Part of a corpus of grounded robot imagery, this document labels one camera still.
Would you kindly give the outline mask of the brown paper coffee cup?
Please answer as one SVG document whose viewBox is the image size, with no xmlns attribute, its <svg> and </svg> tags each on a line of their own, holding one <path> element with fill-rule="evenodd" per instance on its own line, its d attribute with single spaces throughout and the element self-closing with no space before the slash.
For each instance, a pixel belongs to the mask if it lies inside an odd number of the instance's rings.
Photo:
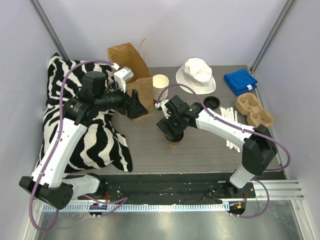
<svg viewBox="0 0 320 240">
<path fill-rule="evenodd" d="M 168 142 L 171 147 L 177 147 L 180 144 L 181 139 L 169 140 Z"/>
</svg>

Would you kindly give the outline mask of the black plastic cup lid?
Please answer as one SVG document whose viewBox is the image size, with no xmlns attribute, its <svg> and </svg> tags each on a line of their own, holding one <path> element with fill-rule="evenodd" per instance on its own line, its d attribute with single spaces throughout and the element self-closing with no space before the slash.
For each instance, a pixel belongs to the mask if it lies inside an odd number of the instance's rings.
<svg viewBox="0 0 320 240">
<path fill-rule="evenodd" d="M 178 143 L 178 142 L 180 142 L 183 138 L 184 138 L 184 134 L 183 134 L 183 133 L 182 133 L 181 135 L 179 135 L 178 137 L 167 137 L 167 136 L 166 136 L 166 139 L 167 139 L 169 142 L 172 142 L 172 143 Z"/>
</svg>

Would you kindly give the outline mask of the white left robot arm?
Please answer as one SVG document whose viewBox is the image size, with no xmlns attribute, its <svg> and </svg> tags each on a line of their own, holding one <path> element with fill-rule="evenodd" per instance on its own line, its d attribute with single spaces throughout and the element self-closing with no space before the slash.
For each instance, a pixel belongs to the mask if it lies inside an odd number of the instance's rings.
<svg viewBox="0 0 320 240">
<path fill-rule="evenodd" d="M 90 194 L 100 200 L 106 195 L 106 183 L 96 174 L 72 179 L 64 179 L 63 175 L 76 145 L 99 111 L 114 109 L 129 119 L 148 113 L 139 100 L 137 90 L 132 90 L 131 94 L 126 92 L 126 84 L 134 76 L 133 72 L 124 67 L 113 76 L 114 82 L 107 86 L 104 73 L 86 73 L 78 97 L 64 104 L 63 120 L 43 160 L 31 176 L 23 176 L 19 181 L 19 186 L 33 198 L 62 210 L 80 196 Z"/>
</svg>

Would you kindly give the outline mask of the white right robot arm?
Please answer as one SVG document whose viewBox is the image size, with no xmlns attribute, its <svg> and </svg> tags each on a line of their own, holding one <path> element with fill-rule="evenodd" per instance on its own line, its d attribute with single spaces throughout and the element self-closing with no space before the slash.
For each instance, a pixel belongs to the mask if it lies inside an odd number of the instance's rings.
<svg viewBox="0 0 320 240">
<path fill-rule="evenodd" d="M 252 127 L 231 121 L 204 108 L 199 102 L 188 105 L 177 95 L 157 102 L 155 107 L 164 114 L 156 125 L 170 143 L 179 143 L 184 137 L 184 130 L 191 127 L 213 133 L 239 147 L 241 164 L 225 186 L 230 197 L 242 194 L 244 186 L 254 177 L 261 176 L 278 152 L 264 125 Z"/>
</svg>

